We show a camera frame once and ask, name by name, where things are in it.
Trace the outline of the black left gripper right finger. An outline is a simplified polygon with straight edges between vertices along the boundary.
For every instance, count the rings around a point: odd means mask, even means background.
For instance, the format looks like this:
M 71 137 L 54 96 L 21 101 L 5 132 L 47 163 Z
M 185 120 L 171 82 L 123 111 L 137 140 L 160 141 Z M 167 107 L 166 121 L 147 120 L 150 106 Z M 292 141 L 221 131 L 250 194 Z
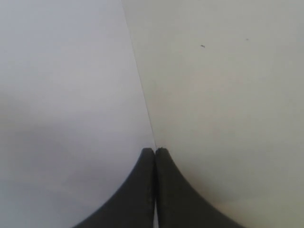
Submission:
M 241 228 L 203 197 L 183 177 L 165 148 L 155 152 L 157 215 L 160 228 Z

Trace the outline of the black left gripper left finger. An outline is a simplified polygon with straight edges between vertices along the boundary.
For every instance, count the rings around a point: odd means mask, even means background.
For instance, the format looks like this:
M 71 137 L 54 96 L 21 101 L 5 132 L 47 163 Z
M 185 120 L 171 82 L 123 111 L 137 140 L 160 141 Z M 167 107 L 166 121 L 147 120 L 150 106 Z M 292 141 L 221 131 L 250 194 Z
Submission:
M 152 228 L 155 208 L 155 154 L 144 148 L 115 194 L 77 228 Z

